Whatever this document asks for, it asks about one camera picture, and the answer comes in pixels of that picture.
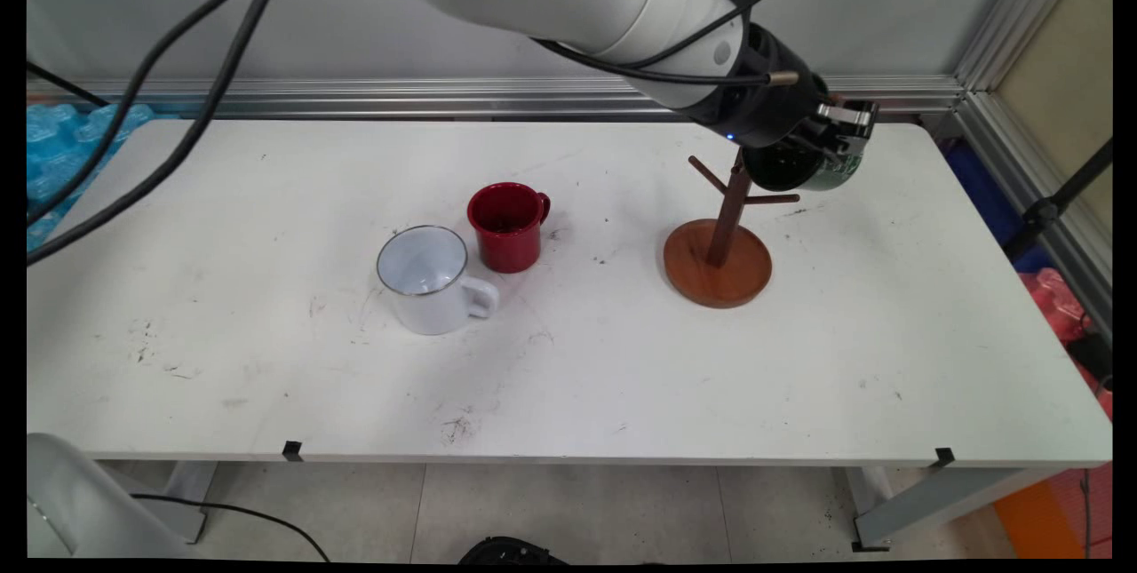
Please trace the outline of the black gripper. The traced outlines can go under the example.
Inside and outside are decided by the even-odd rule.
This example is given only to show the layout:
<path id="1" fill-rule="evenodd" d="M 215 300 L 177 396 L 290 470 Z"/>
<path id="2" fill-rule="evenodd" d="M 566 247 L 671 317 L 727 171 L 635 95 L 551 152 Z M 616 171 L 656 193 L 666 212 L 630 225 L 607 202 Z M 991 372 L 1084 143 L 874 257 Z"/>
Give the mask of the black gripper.
<path id="1" fill-rule="evenodd" d="M 787 147 L 816 156 L 819 171 L 855 171 L 879 119 L 873 100 L 831 102 L 823 80 L 760 24 L 730 20 L 686 50 L 698 76 L 794 74 L 770 84 L 708 84 L 687 92 L 687 118 L 752 148 Z"/>

